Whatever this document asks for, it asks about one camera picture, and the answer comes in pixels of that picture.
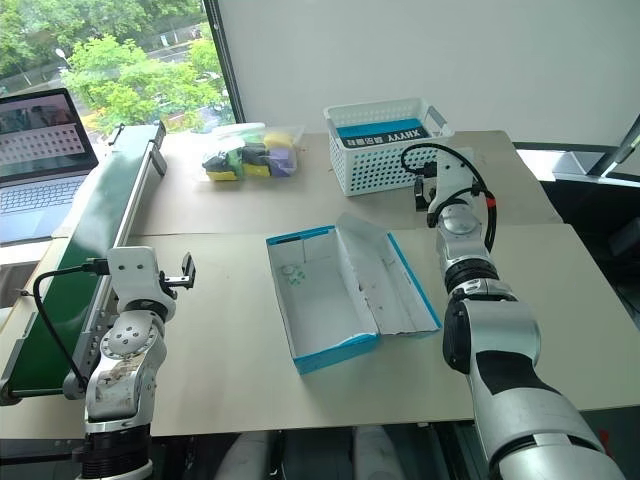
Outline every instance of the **box flap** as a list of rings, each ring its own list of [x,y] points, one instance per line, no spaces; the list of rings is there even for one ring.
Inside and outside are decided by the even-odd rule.
[[[357,279],[359,296],[382,335],[441,327],[393,235],[347,214],[336,223],[336,232]]]

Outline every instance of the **tree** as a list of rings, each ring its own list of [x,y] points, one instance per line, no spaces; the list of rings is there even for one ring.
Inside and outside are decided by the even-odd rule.
[[[201,21],[200,8],[199,0],[0,0],[0,76],[59,61],[56,48],[70,55],[90,37],[139,40]]]
[[[180,129],[196,126],[198,110],[222,100],[215,80],[200,78],[191,62],[164,63],[148,58],[132,40],[119,43],[105,35],[77,44],[73,51],[69,58],[72,68],[63,75],[63,82],[97,112],[104,133],[120,123],[158,119],[178,118],[175,128]]]
[[[0,0],[0,74],[21,70],[21,61],[29,62],[35,57],[24,38],[19,4],[19,0]]]
[[[189,60],[193,68],[198,72],[200,79],[206,78],[213,83],[218,92],[226,92],[218,52],[210,38],[211,35],[209,33],[208,36],[198,39],[191,44],[189,48]],[[214,108],[218,111],[222,123],[233,123],[235,121],[231,105],[227,100],[218,103]]]

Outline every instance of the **black cable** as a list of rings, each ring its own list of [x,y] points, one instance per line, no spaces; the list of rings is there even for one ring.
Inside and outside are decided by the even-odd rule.
[[[40,296],[40,283],[45,278],[55,277],[55,276],[58,276],[58,275],[67,275],[69,273],[85,272],[85,271],[87,271],[87,267],[84,266],[84,265],[80,265],[80,266],[77,266],[77,267],[71,267],[71,268],[65,268],[65,269],[62,269],[62,270],[53,270],[51,272],[45,272],[42,275],[38,275],[38,277],[36,278],[35,282],[33,282],[33,299],[36,302],[36,307],[38,308],[38,312],[40,313],[40,317],[42,318],[42,321],[44,322],[45,326],[47,327],[47,330],[49,330],[49,333],[53,337],[53,340],[58,345],[58,348],[60,349],[60,351],[64,355],[65,359],[67,360],[67,363],[69,364],[69,367],[71,368],[71,370],[75,374],[76,379],[78,380],[78,383],[80,385],[80,388],[83,391],[86,391],[86,389],[87,389],[87,379],[82,376],[82,373],[80,372],[80,369],[78,368],[76,363],[73,361],[73,357],[71,356],[71,354],[69,353],[67,348],[64,346],[64,343],[62,343],[62,340],[60,339],[60,336],[58,335],[58,332],[56,332],[56,329],[53,327],[53,324],[51,323],[51,320],[49,320],[49,316],[47,315],[47,311],[45,310],[44,305],[42,304],[42,297]]]
[[[405,161],[405,157],[407,156],[407,153],[410,152],[411,150],[416,150],[418,148],[434,148],[436,150],[442,150],[443,152],[447,152],[449,155],[453,155],[462,163],[464,163],[465,166],[469,168],[469,170],[471,170],[471,173],[473,173],[473,176],[476,177],[476,180],[478,180],[478,183],[480,184],[480,186],[484,189],[487,189],[487,184],[484,183],[484,179],[482,178],[482,175],[480,175],[480,172],[478,172],[476,167],[473,166],[473,163],[467,160],[460,152],[454,150],[453,148],[449,148],[445,145],[440,145],[438,143],[430,143],[430,142],[416,143],[415,145],[410,145],[409,147],[405,148],[404,151],[400,154],[400,164],[402,165],[402,168],[405,171],[409,173],[413,173],[414,175],[422,175],[422,169],[410,168]]]
[[[471,192],[471,193],[482,192],[482,193],[484,193],[485,197],[486,197],[486,203],[487,203],[487,232],[485,234],[484,244],[485,244],[485,247],[487,247],[487,250],[489,252],[491,252],[491,249],[493,248],[493,243],[494,243],[495,238],[496,238],[496,230],[497,230],[497,223],[498,223],[498,209],[496,207],[496,201],[495,201],[496,197],[487,188],[487,184],[485,183],[484,179],[482,178],[482,175],[480,175],[480,172],[478,172],[476,167],[474,167],[473,164],[469,160],[467,160],[464,157],[464,155],[462,155],[460,152],[457,152],[456,150],[454,150],[452,148],[449,148],[449,147],[447,147],[445,145],[440,145],[438,143],[431,143],[431,142],[416,143],[415,145],[410,145],[409,147],[404,149],[404,151],[400,154],[400,164],[402,165],[402,168],[406,172],[413,173],[414,175],[422,175],[423,174],[424,167],[423,168],[419,168],[419,169],[418,168],[411,168],[406,163],[407,153],[410,152],[411,150],[417,150],[419,148],[433,148],[433,149],[436,149],[436,150],[442,150],[443,152],[446,152],[446,153],[456,157],[467,168],[469,168],[469,170],[471,170],[471,173],[473,173],[473,176],[478,181],[479,187],[469,187],[469,188],[466,188],[466,189],[459,190],[458,192],[456,192],[453,195],[451,195],[442,204],[440,204],[440,206],[438,207],[438,209],[434,213],[434,220],[435,220],[435,222],[437,222],[438,221],[438,217],[440,216],[440,213],[442,213],[442,210],[444,209],[444,207],[446,207],[448,205],[451,205],[451,203],[454,201],[454,199],[456,197],[458,197],[459,195],[462,195],[463,193],[468,193],[468,192]]]

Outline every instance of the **white plastic basket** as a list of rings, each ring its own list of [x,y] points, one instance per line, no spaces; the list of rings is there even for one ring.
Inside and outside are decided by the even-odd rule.
[[[446,144],[453,135],[446,120],[432,105],[420,98],[407,98],[388,102],[360,103],[328,107],[324,116],[329,127],[329,150],[333,170],[346,196],[380,192],[413,185],[414,175],[400,165],[400,154],[409,145],[422,142]],[[416,118],[429,138],[404,140],[383,145],[347,148],[337,128]],[[407,165],[424,165],[435,159],[434,149],[416,149],[407,154]]]

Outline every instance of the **window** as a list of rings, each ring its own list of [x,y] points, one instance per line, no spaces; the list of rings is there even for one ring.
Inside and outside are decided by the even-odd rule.
[[[235,122],[200,0],[0,0],[0,96],[58,87],[94,143],[120,123]]]

